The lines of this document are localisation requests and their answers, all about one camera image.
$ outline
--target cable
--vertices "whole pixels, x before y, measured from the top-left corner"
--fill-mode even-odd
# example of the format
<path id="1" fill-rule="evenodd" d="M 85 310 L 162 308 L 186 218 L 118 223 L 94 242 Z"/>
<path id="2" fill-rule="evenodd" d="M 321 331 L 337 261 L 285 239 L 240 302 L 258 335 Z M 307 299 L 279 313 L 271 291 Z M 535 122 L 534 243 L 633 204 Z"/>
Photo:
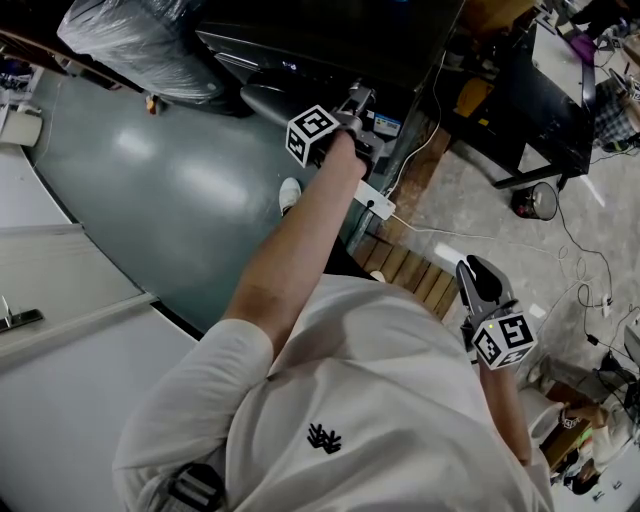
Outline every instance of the cable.
<path id="1" fill-rule="evenodd" d="M 616 325 L 616 330 L 615 330 L 615 332 L 613 333 L 613 338 L 611 338 L 611 341 L 609 342 L 609 344 L 607 345 L 607 347 L 609 347 L 610 349 L 615 350 L 611 345 L 613 345 L 613 342 L 614 342 L 614 341 L 616 341 L 616 338 L 618 337 L 618 330 L 620 329 L 620 325 L 621 325 L 621 324 L 622 324 L 622 322 L 624 322 L 627 318 L 629 318 L 629 316 L 631 316 L 631 314 L 632 314 L 634 311 L 640 311 L 640 306 L 633 307 L 633 305 L 632 305 L 632 304 L 629 304 L 629 312 L 628 312 L 626 315 L 624 315 L 624 316 L 620 319 L 620 321 L 618 322 L 618 325 Z"/>
<path id="2" fill-rule="evenodd" d="M 483 240 L 494 240 L 494 241 L 497 240 L 499 242 L 504 242 L 504 243 L 510 244 L 510 245 L 519 245 L 519 246 L 522 246 L 522 247 L 526 247 L 527 249 L 532 249 L 534 251 L 542 252 L 544 254 L 548 254 L 552 258 L 558 259 L 557 256 L 553 255 L 549 251 L 547 251 L 545 249 L 540 249 L 539 247 L 535 247 L 534 245 L 521 244 L 520 242 L 511 242 L 509 240 L 504 240 L 502 238 L 496 238 L 496 237 L 493 237 L 493 236 L 468 235 L 466 233 L 456 233 L 455 231 L 447 231 L 446 229 L 431 228 L 431 227 L 416 228 L 416 227 L 412 226 L 411 224 L 409 224 L 408 222 L 402 220 L 395 213 L 392 213 L 391 216 L 394 219 L 396 219 L 398 222 L 400 222 L 401 224 L 403 224 L 404 226 L 409 228 L 410 230 L 415 231 L 416 233 L 441 233 L 443 235 L 460 236 L 460 237 L 464 237 L 464 238 L 480 238 L 480 239 L 483 239 Z"/>
<path id="3" fill-rule="evenodd" d="M 600 342 L 600 343 L 602 345 L 604 345 L 605 347 L 609 347 L 609 345 L 605 345 L 602 342 Z M 609 347 L 609 350 L 613 350 L 614 352 L 620 354 L 622 357 L 626 357 L 629 361 L 633 361 L 635 363 L 635 361 L 632 358 L 630 358 L 627 354 L 625 354 L 621 350 L 618 350 L 617 348 L 613 348 L 613 347 Z M 625 368 L 625 370 L 629 370 L 630 372 L 637 373 L 638 375 L 640 375 L 640 372 L 638 372 L 637 370 L 632 370 L 631 368 Z"/>
<path id="4" fill-rule="evenodd" d="M 542 328 L 546 325 L 547 320 L 549 320 L 549 318 L 551 318 L 551 313 L 553 313 L 553 311 L 556 309 L 556 306 L 560 303 L 560 301 L 562 299 L 564 299 L 567 296 L 567 293 L 569 293 L 571 290 L 573 290 L 577 285 L 578 285 L 578 282 L 573 283 L 571 286 L 569 286 L 569 288 L 567 288 L 564 291 L 564 293 L 562 295 L 560 295 L 558 300 L 554 302 L 553 306 L 551 306 L 551 309 L 547 313 L 547 317 L 542 321 L 542 324 L 540 324 L 540 327 L 538 327 L 538 330 L 536 331 L 536 335 L 538 335 L 538 337 L 540 336 L 540 333 L 542 332 Z"/>
<path id="5" fill-rule="evenodd" d="M 602 64 L 601 66 L 594 65 L 594 67 L 596 67 L 596 68 L 600 68 L 602 71 L 604 71 L 604 72 L 609 76 L 609 78 L 611 78 L 611 75 L 609 74 L 609 72 L 608 72 L 606 69 L 604 69 L 604 67 L 605 67 L 607 64 L 609 64 L 609 61 L 612 59 L 612 57 L 613 57 L 615 54 L 616 54 L 615 50 L 614 50 L 614 51 L 612 51 L 612 52 L 611 52 L 611 55 L 609 55 L 609 57 L 607 57 L 607 60 L 606 60 L 606 61 L 604 62 L 604 64 Z"/>
<path id="6" fill-rule="evenodd" d="M 587 332 L 587 309 L 590 306 L 582 304 L 582 301 L 580 300 L 580 290 L 582 290 L 583 286 L 585 285 L 581 284 L 580 287 L 578 288 L 578 302 L 580 302 L 580 304 L 584 306 L 584 316 L 582 318 L 582 330 L 584 331 L 584 335 L 588 339 L 590 334 Z M 589 297 L 591 296 L 591 288 L 589 288 L 588 286 L 585 286 L 585 287 L 587 288 L 587 304 L 589 304 Z"/>
<path id="7" fill-rule="evenodd" d="M 593 165 L 599 162 L 600 160 L 608 160 L 609 158 L 615 158 L 616 156 L 625 156 L 625 155 L 630 157 L 638 156 L 640 154 L 640 150 L 636 151 L 633 155 L 631 154 L 631 151 L 634 149 L 637 149 L 637 148 L 635 146 L 631 146 L 626 151 L 621 151 L 620 153 L 616 153 L 614 155 L 603 156 L 601 158 L 598 158 L 597 160 L 594 160 L 593 162 L 589 162 L 589 165 Z"/>
<path id="8" fill-rule="evenodd" d="M 638 427 L 638 417 L 634 417 L 631 412 L 629 411 L 629 409 L 627 407 L 625 407 L 624 402 L 622 400 L 620 400 L 620 397 L 616 394 L 616 391 L 618 391 L 619 388 L 616 388 L 614 390 L 611 390 L 611 388 L 605 383 L 604 380 L 602 380 L 602 377 L 600 377 L 600 370 L 596 370 L 596 376 L 598 377 L 598 380 L 600 381 L 600 384 L 602 384 L 602 386 L 609 392 L 611 393 L 613 396 L 616 397 L 616 400 L 620 403 L 620 405 L 622 406 L 622 409 L 624 410 L 624 412 L 627 414 L 627 416 L 629 417 L 629 420 L 631 421 L 631 424 L 634 427 Z M 630 384 L 627 382 L 627 380 L 623 377 L 623 380 L 627 383 L 627 386 L 629 386 Z"/>
<path id="9" fill-rule="evenodd" d="M 438 77 L 440 76 L 440 71 L 442 71 L 442 65 L 444 64 L 444 58 L 447 55 L 446 50 L 444 52 L 442 52 L 442 59 L 440 60 L 440 66 L 438 67 L 438 72 L 436 73 L 436 78 L 433 81 L 433 99 L 436 100 L 436 105 L 438 105 L 438 122 L 436 123 L 436 127 L 433 129 L 433 131 L 431 132 L 431 135 L 429 135 L 429 138 L 427 139 L 427 141 L 422 144 L 422 146 L 420 146 L 418 149 L 413 150 L 411 153 L 409 153 L 409 156 L 407 156 L 407 158 L 404 159 L 404 162 L 402 162 L 402 166 L 400 167 L 400 170 L 398 171 L 398 174 L 396 176 L 396 180 L 393 183 L 393 186 L 389 189 L 389 192 L 387 192 L 387 195 L 385 197 L 390 197 L 391 194 L 393 194 L 394 190 L 396 189 L 396 187 L 398 186 L 398 183 L 400 183 L 400 178 L 402 178 L 402 172 L 404 171 L 405 166 L 407 165 L 407 162 L 417 153 L 419 153 L 420 151 L 422 151 L 424 148 L 426 148 L 429 143 L 431 142 L 431 140 L 433 139 L 433 137 L 435 136 L 436 132 L 438 131 L 438 128 L 440 128 L 440 121 L 442 120 L 442 108 L 440 107 L 440 102 L 438 101 L 438 96 L 436 95 L 436 84 L 438 83 Z"/>
<path id="10" fill-rule="evenodd" d="M 60 97 L 60 90 L 62 89 L 62 82 L 63 81 L 64 81 L 64 78 L 61 78 L 60 82 L 58 82 L 58 92 L 56 93 L 56 99 L 53 102 L 53 109 L 51 110 L 51 121 L 49 122 L 49 135 L 47 136 L 47 143 L 45 145 L 44 151 L 40 154 L 40 156 L 37 158 L 37 160 L 33 163 L 32 167 L 36 167 L 38 165 L 38 163 L 47 154 L 47 151 L 49 151 L 49 143 L 51 142 L 51 134 L 53 133 L 53 119 L 54 119 L 54 117 L 56 115 L 56 107 L 58 106 L 58 98 Z"/>
<path id="11" fill-rule="evenodd" d="M 611 268 L 609 267 L 609 262 L 607 261 L 607 258 L 605 258 L 604 254 L 602 254 L 600 251 L 593 251 L 591 249 L 585 249 L 578 242 L 576 242 L 576 239 L 573 237 L 573 235 L 571 234 L 571 232 L 567 228 L 567 223 L 566 223 L 565 218 L 564 218 L 564 213 L 562 212 L 562 207 L 560 206 L 560 194 L 558 194 L 557 197 L 558 197 L 558 211 L 560 212 L 560 218 L 562 219 L 562 227 L 567 232 L 567 235 L 569 235 L 569 238 L 571 239 L 571 241 L 582 252 L 587 252 L 587 253 L 591 253 L 591 254 L 598 254 L 602 258 L 602 260 L 604 261 L 605 265 L 607 266 L 607 274 L 609 276 L 609 299 L 607 301 L 607 305 L 610 306 L 613 303 L 613 279 L 611 278 Z M 580 290 L 578 290 L 578 300 L 580 301 L 581 305 L 585 306 L 582 303 L 582 301 L 580 300 L 580 296 L 579 295 L 580 295 Z"/>

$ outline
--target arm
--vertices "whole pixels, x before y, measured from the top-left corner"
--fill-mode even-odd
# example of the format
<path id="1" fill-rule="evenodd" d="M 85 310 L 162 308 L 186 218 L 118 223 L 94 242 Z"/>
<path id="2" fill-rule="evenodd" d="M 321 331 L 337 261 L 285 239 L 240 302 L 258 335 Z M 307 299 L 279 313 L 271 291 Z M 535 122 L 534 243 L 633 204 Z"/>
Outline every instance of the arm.
<path id="1" fill-rule="evenodd" d="M 633 436 L 633 424 L 624 410 L 609 414 L 605 424 L 593 430 L 593 460 L 602 473 L 616 460 Z"/>
<path id="2" fill-rule="evenodd" d="M 245 270 L 225 319 L 154 386 L 125 426 L 113 463 L 130 510 L 177 468 L 215 453 L 247 393 L 266 378 L 316 286 L 364 164 L 339 134 L 300 202 Z"/>
<path id="3" fill-rule="evenodd" d="M 566 417 L 590 421 L 594 429 L 600 429 L 607 425 L 609 413 L 598 405 L 589 405 L 587 407 L 580 407 L 579 409 L 568 409 Z"/>
<path id="4" fill-rule="evenodd" d="M 365 170 L 351 137 L 338 133 L 311 185 L 240 278 L 224 318 L 262 329 L 274 359 L 318 284 Z"/>
<path id="5" fill-rule="evenodd" d="M 509 449 L 523 466 L 531 463 L 531 439 L 527 430 L 516 380 L 509 368 L 491 371 L 478 358 L 480 384 L 493 422 Z"/>

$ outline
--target white sneaker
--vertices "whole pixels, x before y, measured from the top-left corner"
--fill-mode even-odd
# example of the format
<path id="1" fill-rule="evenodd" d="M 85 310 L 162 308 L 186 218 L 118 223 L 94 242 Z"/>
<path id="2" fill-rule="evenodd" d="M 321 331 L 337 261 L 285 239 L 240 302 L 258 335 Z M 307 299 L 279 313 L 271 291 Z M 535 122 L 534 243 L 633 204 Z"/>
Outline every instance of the white sneaker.
<path id="1" fill-rule="evenodd" d="M 301 195 L 302 189 L 297 179 L 287 178 L 284 180 L 280 186 L 280 213 L 284 215 L 289 208 L 298 202 Z"/>
<path id="2" fill-rule="evenodd" d="M 384 274 L 382 272 L 380 272 L 379 270 L 374 270 L 369 275 L 371 277 L 373 277 L 376 281 L 380 281 L 381 283 L 386 283 L 387 282 L 387 280 L 384 278 Z"/>

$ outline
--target gray floor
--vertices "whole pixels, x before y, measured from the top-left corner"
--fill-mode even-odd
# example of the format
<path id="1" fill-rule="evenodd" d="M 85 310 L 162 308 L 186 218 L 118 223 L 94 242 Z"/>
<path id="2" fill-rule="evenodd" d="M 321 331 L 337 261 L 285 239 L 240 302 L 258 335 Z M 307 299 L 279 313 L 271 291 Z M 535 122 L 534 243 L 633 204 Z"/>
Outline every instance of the gray floor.
<path id="1" fill-rule="evenodd" d="M 594 151 L 592 160 L 601 155 L 599 150 Z M 560 204 L 569 230 L 583 247 L 603 252 L 611 266 L 611 314 L 604 318 L 601 310 L 587 312 L 587 331 L 605 343 L 612 341 L 617 323 L 629 308 L 640 305 L 638 158 L 617 156 L 595 163 L 588 175 L 592 188 L 583 179 L 572 179 L 561 194 Z M 522 364 L 521 379 L 541 353 L 587 368 L 598 366 L 606 348 L 586 341 L 576 272 L 577 265 L 584 272 L 586 264 L 581 280 L 591 285 L 599 304 L 609 292 L 604 262 L 600 256 L 582 253 L 572 244 L 559 214 L 550 222 L 524 220 L 513 214 L 509 208 L 511 192 L 496 190 L 490 184 L 490 179 L 503 177 L 506 173 L 495 164 L 468 146 L 455 145 L 444 155 L 411 223 L 493 239 L 409 232 L 405 245 L 450 272 L 455 268 L 458 252 L 482 256 L 507 274 L 524 310 L 531 310 L 529 318 L 540 340 L 537 352 Z M 563 247 L 568 252 L 558 261 L 559 255 L 564 256 L 564 251 L 560 254 Z M 582 296 L 586 300 L 586 290 Z M 630 315 L 627 322 L 632 322 L 638 313 Z M 459 333 L 464 316 L 458 299 L 446 319 L 453 332 Z M 621 328 L 614 347 L 622 348 L 622 331 Z"/>
<path id="2" fill-rule="evenodd" d="M 45 74 L 33 103 L 46 121 L 58 92 L 48 150 L 46 123 L 32 162 L 107 256 L 207 329 L 279 221 L 282 180 L 304 183 L 312 171 L 285 151 L 284 131 L 258 116 L 170 107 L 153 117 L 140 95 Z"/>

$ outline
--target wooden slat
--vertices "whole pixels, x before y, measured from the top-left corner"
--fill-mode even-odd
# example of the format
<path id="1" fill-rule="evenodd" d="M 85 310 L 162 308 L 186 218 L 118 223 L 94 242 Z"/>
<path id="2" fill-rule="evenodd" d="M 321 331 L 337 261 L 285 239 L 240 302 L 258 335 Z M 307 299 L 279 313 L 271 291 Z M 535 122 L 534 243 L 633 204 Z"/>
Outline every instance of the wooden slat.
<path id="1" fill-rule="evenodd" d="M 447 314 L 447 311 L 449 311 L 449 308 L 451 308 L 451 304 L 453 304 L 453 301 L 456 299 L 457 296 L 458 296 L 458 283 L 456 282 L 455 279 L 451 279 L 449 286 L 447 286 L 447 289 L 444 292 L 444 295 L 440 299 L 440 302 L 438 302 L 438 305 L 436 306 L 436 308 L 433 310 L 433 313 L 440 320 L 442 320 L 444 318 L 444 315 Z"/>
<path id="2" fill-rule="evenodd" d="M 418 266 L 418 268 L 413 273 L 413 275 L 411 276 L 409 281 L 407 281 L 407 284 L 405 285 L 405 288 L 407 290 L 409 290 L 411 293 L 414 293 L 416 291 L 416 288 L 418 288 L 418 285 L 420 284 L 420 281 L 422 281 L 422 278 L 424 277 L 425 273 L 429 269 L 430 265 L 431 265 L 431 263 L 429 263 L 425 259 L 422 259 L 420 261 L 420 266 Z"/>
<path id="3" fill-rule="evenodd" d="M 371 256 L 371 253 L 373 252 L 373 248 L 375 246 L 376 239 L 371 235 L 367 235 L 365 233 L 365 235 L 360 240 L 358 247 L 356 247 L 356 250 L 353 252 L 353 259 L 356 260 L 356 263 L 358 265 L 364 267 L 364 264 L 369 259 L 369 256 Z"/>
<path id="4" fill-rule="evenodd" d="M 416 272 L 416 270 L 418 270 L 418 267 L 420 267 L 420 264 L 423 261 L 423 258 L 419 254 L 416 254 L 415 252 L 409 252 L 406 259 L 402 263 L 400 270 L 398 270 L 396 277 L 393 278 L 393 284 L 397 284 L 398 286 L 406 288 L 407 283 L 413 277 L 413 274 Z"/>
<path id="5" fill-rule="evenodd" d="M 378 240 L 378 243 L 376 243 L 373 251 L 371 251 L 371 256 L 369 256 L 369 259 L 364 264 L 364 267 L 362 267 L 364 271 L 367 273 L 371 273 L 374 270 L 380 270 L 382 268 L 382 265 L 384 265 L 387 257 L 389 256 L 392 248 L 393 246 L 391 246 L 387 242 Z"/>
<path id="6" fill-rule="evenodd" d="M 427 140 L 431 130 L 434 128 L 434 123 L 430 124 L 432 126 L 425 127 L 416 145 L 422 144 Z M 440 128 L 429 145 L 417 153 L 415 158 L 407 164 L 404 175 L 391 197 L 391 200 L 396 203 L 395 214 L 401 219 L 408 220 L 413 216 L 418 202 L 429 186 L 431 177 L 435 173 L 436 167 L 438 167 L 438 163 L 440 163 L 440 159 L 450 140 L 451 135 Z M 383 240 L 395 244 L 402 240 L 402 236 L 407 229 L 406 226 L 391 218 L 380 225 L 376 234 Z"/>
<path id="7" fill-rule="evenodd" d="M 429 311 L 435 311 L 438 302 L 442 299 L 444 292 L 447 291 L 447 287 L 451 283 L 452 279 L 453 276 L 446 272 L 442 272 L 438 276 L 438 280 L 435 282 L 433 288 L 431 288 L 431 291 L 429 292 L 429 295 L 427 295 L 427 298 L 424 300 L 424 305 Z"/>
<path id="8" fill-rule="evenodd" d="M 391 249 L 389 256 L 380 269 L 380 272 L 382 272 L 387 283 L 393 282 L 400 270 L 400 267 L 404 263 L 404 260 L 407 259 L 407 254 L 409 254 L 409 249 L 405 249 L 399 245 L 396 245 Z"/>
<path id="9" fill-rule="evenodd" d="M 422 276 L 420 283 L 418 284 L 416 291 L 413 294 L 418 298 L 419 301 L 424 301 L 429 295 L 431 288 L 437 281 L 440 276 L 442 269 L 436 265 L 429 265 L 429 268 Z"/>

